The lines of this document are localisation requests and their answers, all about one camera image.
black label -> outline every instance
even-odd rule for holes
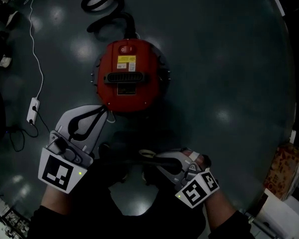
[[[215,182],[213,176],[211,176],[211,174],[209,172],[202,174],[201,177],[203,177],[203,179],[204,179],[205,183],[207,184],[207,187],[209,188],[210,191],[213,191],[218,188],[217,183]]]
[[[62,162],[51,155],[46,163],[42,179],[60,189],[66,190],[72,171],[73,166]]]
[[[135,95],[135,94],[136,94],[135,83],[118,83],[118,96]]]
[[[207,193],[195,180],[183,190],[183,194],[193,206],[207,196]]]

black sleeve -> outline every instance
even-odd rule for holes
[[[251,225],[248,218],[240,212],[235,212],[232,217],[216,228],[210,235],[209,239],[223,238],[244,238],[254,239],[250,233]]]
[[[31,218],[28,239],[66,238],[69,234],[69,217],[56,213],[44,206]]]

cardboard box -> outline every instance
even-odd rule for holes
[[[299,148],[293,144],[277,148],[264,185],[276,197],[284,201],[299,183]]]

yellow label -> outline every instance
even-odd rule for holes
[[[118,56],[118,63],[136,63],[136,56]]]

shoe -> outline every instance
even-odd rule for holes
[[[0,61],[0,66],[7,68],[11,64],[12,58],[6,57],[3,55],[1,61]]]
[[[8,27],[8,25],[11,24],[12,20],[15,19],[15,15],[18,13],[18,11],[16,10],[14,13],[9,15],[8,21],[6,22],[5,27]]]

